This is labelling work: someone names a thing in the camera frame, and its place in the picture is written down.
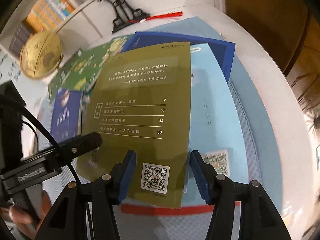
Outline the person's left hand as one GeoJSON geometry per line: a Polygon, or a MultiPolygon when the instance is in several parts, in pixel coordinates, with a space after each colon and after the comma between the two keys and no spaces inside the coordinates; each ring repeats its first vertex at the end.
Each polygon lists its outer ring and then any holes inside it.
{"type": "Polygon", "coordinates": [[[22,233],[28,239],[34,239],[37,231],[39,230],[43,220],[45,219],[47,213],[52,207],[52,202],[47,191],[42,190],[42,200],[41,200],[41,215],[40,221],[36,226],[36,229],[29,229],[28,225],[33,224],[32,217],[17,206],[11,206],[8,209],[1,207],[1,216],[3,218],[8,217],[16,225],[18,231],[22,233]]]}

